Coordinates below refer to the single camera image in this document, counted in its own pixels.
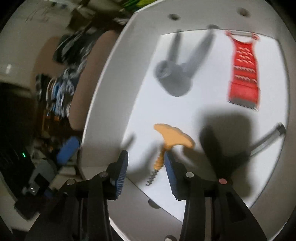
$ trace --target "white surface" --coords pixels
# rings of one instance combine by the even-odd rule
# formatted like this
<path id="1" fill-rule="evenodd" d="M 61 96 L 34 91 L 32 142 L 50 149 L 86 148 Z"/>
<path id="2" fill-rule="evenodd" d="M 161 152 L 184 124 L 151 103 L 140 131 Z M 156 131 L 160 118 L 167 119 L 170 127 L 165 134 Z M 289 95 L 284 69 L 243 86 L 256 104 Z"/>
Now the white surface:
<path id="1" fill-rule="evenodd" d="M 212 125 L 225 155 L 244 150 L 267 134 L 278 122 L 287 125 L 287 78 L 278 42 L 260 36 L 260 41 L 255 44 L 261 89 L 257 112 L 227 102 L 234 45 L 224 31 L 216 30 L 215 34 L 208 58 L 193 77 L 192 89 L 182 97 L 170 96 L 154 77 L 155 66 L 166 58 L 173 34 L 160 36 L 123 139 L 125 143 L 133 138 L 128 149 L 130 180 L 180 221 L 183 220 L 185 201 L 175 200 L 165 168 L 158 173 L 151 186 L 145 185 L 162 144 L 161 135 L 153 129 L 154 124 L 166 123 L 178 127 L 195 140 L 197 153 L 190 154 L 191 160 L 183 155 L 180 147 L 174 150 L 189 171 L 205 179 L 215 178 L 198 140 L 205 125 Z M 179 64 L 187 60 L 191 50 L 204 35 L 204 30 L 182 33 Z M 234 173 L 234 188 L 247 206 L 255 202 L 269 180 L 282 141 L 279 139 L 252 158 L 246 167 Z"/>
<path id="2" fill-rule="evenodd" d="M 147 19 L 134 21 L 136 16 L 117 39 L 98 80 L 83 133 L 82 166 L 107 165 L 119 156 L 120 143 L 158 39 L 155 29 L 146 26 Z"/>

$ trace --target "blue object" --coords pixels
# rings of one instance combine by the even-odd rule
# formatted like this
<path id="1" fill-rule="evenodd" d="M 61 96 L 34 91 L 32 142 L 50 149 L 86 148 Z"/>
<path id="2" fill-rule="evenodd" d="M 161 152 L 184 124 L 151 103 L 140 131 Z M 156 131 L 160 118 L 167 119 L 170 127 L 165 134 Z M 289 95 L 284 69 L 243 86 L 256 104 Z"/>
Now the blue object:
<path id="1" fill-rule="evenodd" d="M 122 164 L 121 169 L 118 175 L 117 180 L 115 181 L 115 187 L 116 187 L 116 195 L 119 196 L 121 194 L 124 178 L 126 176 L 126 170 L 128 168 L 128 152 L 122 151 L 119 158 L 122 158 Z"/>
<path id="2" fill-rule="evenodd" d="M 110 183 L 116 188 L 116 198 L 121 194 L 126 170 L 128 168 L 128 152 L 122 150 L 117 162 L 110 163 L 106 172 L 110 176 Z"/>
<path id="3" fill-rule="evenodd" d="M 165 152 L 164 160 L 172 194 L 179 201 L 186 200 L 189 194 L 189 185 L 184 179 L 187 172 L 186 167 L 182 163 L 176 162 L 172 151 Z"/>
<path id="4" fill-rule="evenodd" d="M 79 139 L 77 137 L 70 137 L 57 154 L 57 163 L 65 165 L 79 147 Z"/>
<path id="5" fill-rule="evenodd" d="M 167 152 L 165 152 L 164 154 L 164 160 L 165 160 L 165 169 L 167 171 L 168 180 L 170 182 L 170 188 L 172 190 L 172 194 L 176 196 L 177 195 L 177 178 L 174 173 L 174 169 Z"/>
<path id="6" fill-rule="evenodd" d="M 52 191 L 49 188 L 47 188 L 44 191 L 44 196 L 47 197 L 47 198 L 52 198 L 54 195 L 53 195 Z"/>

